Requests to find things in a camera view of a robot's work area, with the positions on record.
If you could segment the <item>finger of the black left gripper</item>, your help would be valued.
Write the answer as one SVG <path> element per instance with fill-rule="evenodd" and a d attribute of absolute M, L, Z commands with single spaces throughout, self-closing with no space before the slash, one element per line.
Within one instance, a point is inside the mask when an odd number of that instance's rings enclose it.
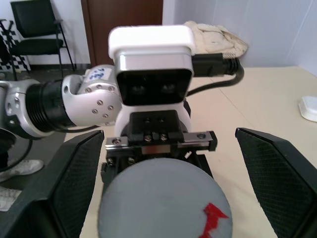
<path fill-rule="evenodd" d="M 195 161 L 196 161 L 196 166 L 202 169 L 205 173 L 207 173 L 210 177 L 213 178 L 212 172 L 210 170 L 207 158 L 205 154 L 198 154 L 197 152 L 195 153 Z"/>

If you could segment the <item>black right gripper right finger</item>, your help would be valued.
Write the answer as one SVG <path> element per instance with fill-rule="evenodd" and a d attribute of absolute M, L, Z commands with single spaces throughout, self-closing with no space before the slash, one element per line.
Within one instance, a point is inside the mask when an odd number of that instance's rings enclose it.
<path fill-rule="evenodd" d="M 317 236 L 317 170 L 288 140 L 237 128 L 256 198 L 279 238 Z"/>

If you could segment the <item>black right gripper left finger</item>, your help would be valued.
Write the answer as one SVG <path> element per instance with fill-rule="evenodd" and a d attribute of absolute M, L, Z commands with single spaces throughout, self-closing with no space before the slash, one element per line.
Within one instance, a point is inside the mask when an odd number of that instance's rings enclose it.
<path fill-rule="evenodd" d="M 64 142 L 0 216 L 2 238 L 78 238 L 94 192 L 101 130 Z"/>

